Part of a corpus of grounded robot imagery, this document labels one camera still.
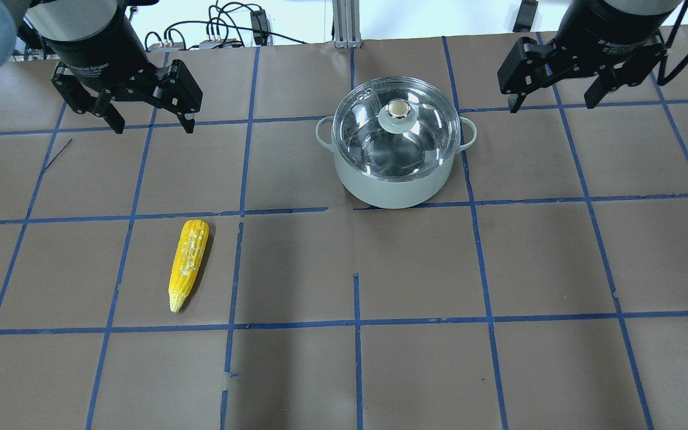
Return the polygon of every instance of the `black cable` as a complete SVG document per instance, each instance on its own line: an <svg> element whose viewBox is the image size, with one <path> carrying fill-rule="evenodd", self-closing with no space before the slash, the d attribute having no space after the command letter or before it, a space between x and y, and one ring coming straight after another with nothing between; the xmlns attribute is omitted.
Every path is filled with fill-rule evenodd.
<svg viewBox="0 0 688 430"><path fill-rule="evenodd" d="M222 36L219 35L219 25L221 23L221 25L224 25L224 27L225 27L225 38L228 39L230 37L230 28L227 27L227 22L224 19L219 19L219 21L217 21L216 17L213 17L212 19L209 19L208 21L210 21L210 25L207 25L207 35L208 35L208 28L211 28L211 36L213 36L213 38L215 40L221 39Z"/></svg>
<svg viewBox="0 0 688 430"><path fill-rule="evenodd" d="M156 33L156 32L148 32L147 35L145 35L145 52L150 52L150 49L148 49L148 38L150 37L150 35L155 35L156 38L158 38L158 43L159 43L159 44L164 44L164 41L161 40L161 36L158 35L158 33Z"/></svg>
<svg viewBox="0 0 688 430"><path fill-rule="evenodd" d="M180 24L211 24L211 23L208 21L194 21L194 20L193 21L180 21L180 22L175 22L174 24L167 27L167 30L169 30L169 28L175 27L175 25L180 25ZM236 30L249 30L249 32L262 33L262 35L278 36L279 38L284 38L286 40L296 42L298 44L305 44L305 45L307 44L305 41L300 41L299 39L290 38L289 36L281 35L280 33L268 32L268 30L254 30L254 28L238 27L237 25L229 25L229 24L217 24L217 25L223 25L224 27L228 27L228 28L235 28Z"/></svg>
<svg viewBox="0 0 688 430"><path fill-rule="evenodd" d="M668 40L665 42L665 46L668 49L671 49L672 45L674 44L674 40L676 39L676 35L678 34L679 27L681 26L681 22L683 21L683 16L686 14L686 8L688 8L688 0L684 0L683 5L681 6L681 11L679 12L679 16L676 18L676 23L674 24L674 27L671 29L671 34L668 36ZM686 54L685 57L683 57L683 60L678 63L677 66L674 67L674 70L671 71L670 74L667 76L665 75L665 68L668 63L668 57L667 55L663 57L662 60L660 60L660 69L658 70L658 85L663 87L664 85L667 85L669 82L671 82L676 76L681 73L681 70L683 70L686 66L688 66L688 54Z"/></svg>
<svg viewBox="0 0 688 430"><path fill-rule="evenodd" d="M219 21L219 19L222 18L222 13L224 13L224 9L219 9L218 7L216 7L216 8L219 10L219 13L216 14L216 20ZM230 20L230 22L232 22L233 27L237 26L237 24L235 24L235 20L232 19L232 16L230 16L230 14L225 13L225 16ZM246 43L243 41L243 36L241 35L241 32L237 32L237 33L238 33L238 40L241 41L241 44L243 46L246 46Z"/></svg>
<svg viewBox="0 0 688 430"><path fill-rule="evenodd" d="M668 76L663 76L663 73L665 73L665 67L663 67L663 63L660 63L660 77L658 78L658 85L663 87L663 85L667 85L669 82L671 82L674 77L678 76L679 73L681 73L681 70L685 68L688 65L688 54L686 54L686 57L683 57L683 60L681 60L680 63L678 63L677 66L674 67L674 70L671 71Z"/></svg>
<svg viewBox="0 0 688 430"><path fill-rule="evenodd" d="M231 5L235 5L235 8L232 8L232 9L230 9L229 11L226 10L226 8L227 8L228 6L231 6ZM260 11L263 10L263 9L262 9L262 6L257 5L256 3L247 3L247 4L246 4L246 3L240 3L240 2L228 2L226 5L222 6L222 11L224 11L225 13L228 13L228 12L237 11L237 10L240 9L240 8L246 8L246 9L248 9L249 11L252 11L252 12L253 12L254 9L250 8L249 6L256 6L257 8L259 8Z"/></svg>
<svg viewBox="0 0 688 430"><path fill-rule="evenodd" d="M231 44L240 44L240 42L238 42L238 41L226 41L226 42L222 42L221 44L218 44L217 46L212 46L211 49L219 49L219 48L225 47L227 45L231 45Z"/></svg>
<svg viewBox="0 0 688 430"><path fill-rule="evenodd" d="M219 13L219 7L217 5L208 6L208 21L211 21L212 19L214 19L214 16L211 14L211 8L215 8L216 13ZM205 30L208 32L209 27L212 28L211 33L212 33L212 35L214 35L214 26L213 25L208 25L205 28ZM216 35L219 35L219 25L216 26Z"/></svg>
<svg viewBox="0 0 688 430"><path fill-rule="evenodd" d="M172 32L177 32L180 35L180 38L182 38L182 49L185 49L188 44L185 42L185 36L182 35L182 32L177 30L177 28L170 28L169 29L169 40L171 41L172 44L174 44L174 38L172 38L171 33Z"/></svg>
<svg viewBox="0 0 688 430"><path fill-rule="evenodd" d="M39 41L41 42L41 59L47 59L47 42L44 40L42 35L39 35Z"/></svg>

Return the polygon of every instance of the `glass lid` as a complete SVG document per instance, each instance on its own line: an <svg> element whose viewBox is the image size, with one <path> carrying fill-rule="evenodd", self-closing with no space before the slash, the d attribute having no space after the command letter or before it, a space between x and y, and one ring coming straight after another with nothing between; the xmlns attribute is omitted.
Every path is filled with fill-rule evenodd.
<svg viewBox="0 0 688 430"><path fill-rule="evenodd" d="M407 182L452 162L459 141L456 109L420 79L374 79L336 110L333 140L354 168L374 179Z"/></svg>

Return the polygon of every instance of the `corn cob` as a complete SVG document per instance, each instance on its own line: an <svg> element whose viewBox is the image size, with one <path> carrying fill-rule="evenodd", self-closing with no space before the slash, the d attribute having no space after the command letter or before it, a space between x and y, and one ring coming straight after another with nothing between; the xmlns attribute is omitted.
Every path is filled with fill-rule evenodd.
<svg viewBox="0 0 688 430"><path fill-rule="evenodd" d="M169 278L169 308L172 312L180 310L193 289L207 240L208 224L204 221L188 220L182 227Z"/></svg>

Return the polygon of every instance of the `pot handle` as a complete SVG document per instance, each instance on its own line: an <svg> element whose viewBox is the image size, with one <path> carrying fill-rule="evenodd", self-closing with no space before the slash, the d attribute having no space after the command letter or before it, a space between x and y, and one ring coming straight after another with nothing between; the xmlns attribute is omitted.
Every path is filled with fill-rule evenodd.
<svg viewBox="0 0 688 430"><path fill-rule="evenodd" d="M320 126L325 124L326 122L333 122L333 117L332 116L327 116L317 122L317 125L315 126L315 137L317 138L317 141L327 150L330 152L333 152L333 144L328 143L323 140L323 138L320 137Z"/></svg>
<svg viewBox="0 0 688 430"><path fill-rule="evenodd" d="M458 149L458 152L461 153L461 151L465 151L465 150L469 149L469 147L470 147L474 142L476 142L476 140L477 140L477 126L474 124L474 122L472 122L472 120L470 120L470 119L468 119L468 118L466 118L466 117L464 117L464 116L459 117L459 119L461 120L461 122L463 122L464 124L466 124L466 125L468 125L469 127L471 127L472 130L474 131L474 136L472 136L472 140L470 140L470 141L468 141L467 143L461 145L461 147Z"/></svg>

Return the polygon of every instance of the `white pot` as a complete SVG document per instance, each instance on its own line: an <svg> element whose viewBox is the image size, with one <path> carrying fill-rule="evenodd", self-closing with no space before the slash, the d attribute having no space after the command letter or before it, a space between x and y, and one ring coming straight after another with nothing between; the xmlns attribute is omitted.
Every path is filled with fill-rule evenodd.
<svg viewBox="0 0 688 430"><path fill-rule="evenodd" d="M333 162L336 166L336 174L339 180L356 198L361 199L367 204L384 209L403 209L415 206L427 201L440 190L450 176L450 169L453 168L453 158L446 160L438 169L431 174L420 179L409 180L408 182L390 182L389 180L375 179L368 176L359 169L347 163L336 145L328 143L320 137L320 127L328 122L333 122L333 116L327 116L315 127L317 141L330 152L333 152ZM465 144L461 144L460 137L455 143L455 154L467 150L477 139L477 127L472 120L459 117L459 120L468 125L472 131L472 138ZM333 141L333 130L331 130L331 140Z"/></svg>
<svg viewBox="0 0 688 430"><path fill-rule="evenodd" d="M320 127L328 122L330 142L320 137ZM472 129L463 145L461 124ZM477 128L459 117L437 88L392 76L352 90L335 115L317 123L315 136L333 152L336 173L356 198L401 209L426 201L445 185L453 158L474 143Z"/></svg>

